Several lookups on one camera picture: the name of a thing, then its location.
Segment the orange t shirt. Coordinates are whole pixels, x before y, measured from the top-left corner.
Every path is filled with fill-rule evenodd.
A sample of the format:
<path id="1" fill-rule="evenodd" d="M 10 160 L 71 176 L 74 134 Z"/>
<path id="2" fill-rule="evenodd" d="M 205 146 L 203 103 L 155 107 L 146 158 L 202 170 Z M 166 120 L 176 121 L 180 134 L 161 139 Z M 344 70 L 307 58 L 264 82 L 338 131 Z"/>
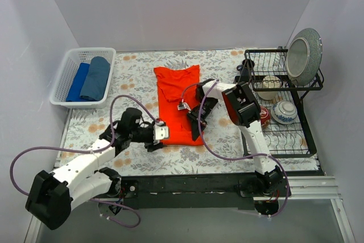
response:
<path id="1" fill-rule="evenodd" d="M 201 146 L 200 137 L 192 139 L 192 129 L 188 120 L 188 110 L 178 110 L 181 100 L 190 108 L 199 104 L 195 98 L 195 87 L 200 81 L 200 66 L 193 65 L 187 69 L 173 70 L 166 67 L 154 68 L 158 87 L 159 118 L 169 128 L 169 138 L 163 141 L 167 146 Z"/>

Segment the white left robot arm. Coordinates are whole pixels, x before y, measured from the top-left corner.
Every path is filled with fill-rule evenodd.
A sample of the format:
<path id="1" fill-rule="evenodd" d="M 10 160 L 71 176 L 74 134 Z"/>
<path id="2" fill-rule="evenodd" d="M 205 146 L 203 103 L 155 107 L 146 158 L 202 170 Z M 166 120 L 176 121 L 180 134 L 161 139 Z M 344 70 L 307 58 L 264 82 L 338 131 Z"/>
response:
<path id="1" fill-rule="evenodd" d="M 121 197 L 122 177 L 104 164 L 127 149 L 130 143 L 144 143 L 147 151 L 163 147 L 169 138 L 166 122 L 143 122 L 142 112 L 127 108 L 120 120 L 111 122 L 91 146 L 69 163 L 52 172 L 39 172 L 32 183 L 26 210 L 50 230 L 65 223 L 71 211 L 97 197 Z"/>

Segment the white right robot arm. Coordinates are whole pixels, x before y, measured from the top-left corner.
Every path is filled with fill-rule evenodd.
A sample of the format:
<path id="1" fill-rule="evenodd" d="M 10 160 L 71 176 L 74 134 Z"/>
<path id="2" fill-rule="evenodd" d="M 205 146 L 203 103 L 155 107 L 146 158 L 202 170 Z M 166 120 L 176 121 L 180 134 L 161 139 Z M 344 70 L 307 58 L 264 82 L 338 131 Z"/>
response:
<path id="1" fill-rule="evenodd" d="M 226 84 L 215 79 L 208 79 L 193 86 L 196 87 L 195 98 L 199 104 L 187 114 L 192 129 L 192 140 L 202 137 L 202 132 L 207 126 L 207 116 L 219 100 L 223 101 L 231 122 L 238 126 L 244 136 L 250 148 L 250 155 L 227 158 L 212 151 L 205 142 L 204 146 L 219 159 L 228 161 L 252 159 L 256 178 L 244 186 L 254 194 L 270 196 L 270 194 L 278 193 L 286 173 L 282 165 L 270 153 L 260 122 L 261 107 L 249 85 L 247 83 Z"/>

